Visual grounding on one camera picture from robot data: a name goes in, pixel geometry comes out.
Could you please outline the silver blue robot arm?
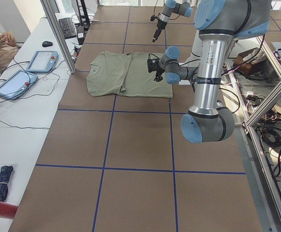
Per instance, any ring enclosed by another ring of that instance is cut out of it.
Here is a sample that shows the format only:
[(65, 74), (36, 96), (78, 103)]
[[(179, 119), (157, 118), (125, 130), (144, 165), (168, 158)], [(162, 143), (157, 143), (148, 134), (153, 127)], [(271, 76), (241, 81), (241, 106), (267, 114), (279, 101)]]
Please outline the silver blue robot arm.
[(192, 1), (183, 0), (182, 3), (177, 3), (175, 0), (167, 0), (161, 13), (155, 15), (155, 11), (153, 11), (150, 21), (157, 20), (157, 29), (152, 39), (153, 43), (158, 40), (161, 32), (166, 28), (172, 13), (178, 16), (190, 17), (192, 14)]
[(191, 2), (168, 0), (157, 20), (153, 36), (158, 39), (171, 14), (189, 17), (201, 40), (200, 62), (197, 68), (182, 67), (178, 63), (180, 51), (167, 48), (161, 58), (148, 59), (149, 72), (155, 72), (155, 81), (163, 79), (169, 84), (181, 80), (194, 82), (194, 103), (181, 119), (181, 130), (191, 143), (216, 142), (230, 137), (235, 122), (230, 110), (217, 99), (222, 67), (236, 40), (265, 34), (269, 27), (271, 1), (269, 0), (202, 0), (196, 11)]

